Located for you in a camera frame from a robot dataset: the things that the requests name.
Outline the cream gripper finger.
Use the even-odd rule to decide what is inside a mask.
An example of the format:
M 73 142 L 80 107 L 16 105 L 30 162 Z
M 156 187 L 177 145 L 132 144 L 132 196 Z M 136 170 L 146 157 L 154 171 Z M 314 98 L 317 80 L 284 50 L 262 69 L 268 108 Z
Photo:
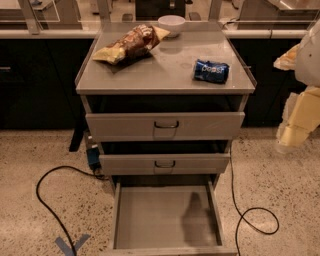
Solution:
M 273 66 L 279 70 L 294 70 L 296 68 L 296 57 L 300 45 L 297 44 L 289 49 L 286 53 L 278 57 Z
M 294 151 L 319 125 L 320 88 L 308 86 L 300 94 L 291 93 L 276 134 L 276 150 L 282 154 Z

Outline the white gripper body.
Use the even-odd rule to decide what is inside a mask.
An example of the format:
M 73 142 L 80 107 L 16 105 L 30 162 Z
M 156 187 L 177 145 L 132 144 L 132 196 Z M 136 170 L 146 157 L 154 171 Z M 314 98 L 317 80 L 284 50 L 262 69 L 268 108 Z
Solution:
M 295 77 L 307 86 L 320 86 L 320 20 L 308 30 L 300 42 Z

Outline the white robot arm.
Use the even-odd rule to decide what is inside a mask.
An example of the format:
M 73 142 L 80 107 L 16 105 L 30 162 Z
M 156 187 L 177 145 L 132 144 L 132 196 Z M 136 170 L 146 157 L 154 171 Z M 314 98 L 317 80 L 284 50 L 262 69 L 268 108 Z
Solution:
M 320 20 L 273 66 L 293 70 L 296 80 L 306 85 L 302 93 L 289 95 L 283 110 L 276 150 L 285 154 L 301 146 L 320 125 Z

